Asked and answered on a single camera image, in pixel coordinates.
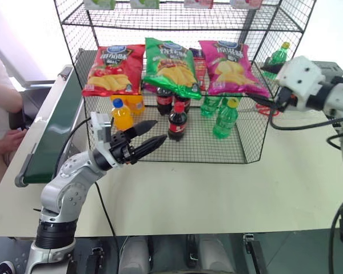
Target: white table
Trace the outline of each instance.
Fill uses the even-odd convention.
[[[323,121],[319,112],[287,112],[277,124]],[[32,126],[0,185],[0,236],[35,236],[43,185],[17,188]],[[298,132],[268,128],[252,164],[139,162],[99,180],[117,235],[233,233],[329,228],[343,201],[341,153],[325,143],[331,126]],[[76,236],[111,235],[95,187]]]

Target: wire mesh rack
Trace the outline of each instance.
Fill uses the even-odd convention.
[[[258,10],[235,10],[229,0],[214,2],[212,9],[186,9],[182,0],[160,2],[158,10],[131,9],[118,1],[115,10],[86,10],[82,0],[54,0],[63,35],[81,87],[94,62],[98,46],[145,43],[145,37],[173,41],[186,48],[200,49],[200,40],[245,43],[252,72],[275,97],[278,86],[259,69],[283,42],[289,42],[288,60],[294,56],[305,32],[315,0],[265,0]],[[109,98],[86,97],[86,116],[99,111],[110,114]],[[134,121],[156,119],[158,124],[134,146],[151,136],[167,132],[167,117],[161,116],[154,96],[144,93],[145,112]],[[216,117],[200,115],[201,101],[192,101],[186,134],[180,142],[167,140],[157,151],[143,158],[159,162],[251,163],[260,160],[268,117],[254,110],[255,102],[240,101],[239,118],[233,133],[224,140],[212,135]],[[90,147],[94,139],[88,134]]]

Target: person's hand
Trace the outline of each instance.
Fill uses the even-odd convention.
[[[17,150],[26,133],[27,130],[9,130],[1,139],[3,153]]]

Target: green conveyor belt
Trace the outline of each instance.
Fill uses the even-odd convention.
[[[71,131],[81,100],[81,88],[73,71],[27,165],[23,176],[25,184],[51,181],[59,151]]]

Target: red bottle cap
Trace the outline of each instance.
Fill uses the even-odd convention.
[[[174,105],[174,111],[177,113],[182,113],[184,111],[184,103],[176,102],[176,104]]]

